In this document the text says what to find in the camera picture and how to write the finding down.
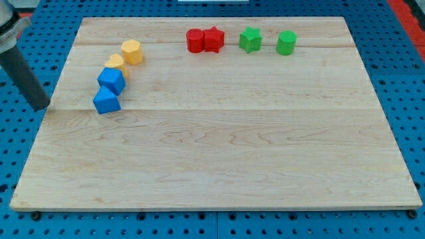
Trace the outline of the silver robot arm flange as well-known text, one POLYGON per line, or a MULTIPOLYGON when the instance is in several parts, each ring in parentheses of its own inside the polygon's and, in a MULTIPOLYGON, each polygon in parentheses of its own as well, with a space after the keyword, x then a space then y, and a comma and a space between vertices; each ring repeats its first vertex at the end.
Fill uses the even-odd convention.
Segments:
POLYGON ((12 49, 17 36, 32 25, 28 17, 21 17, 7 0, 1 0, 1 54, 12 49))

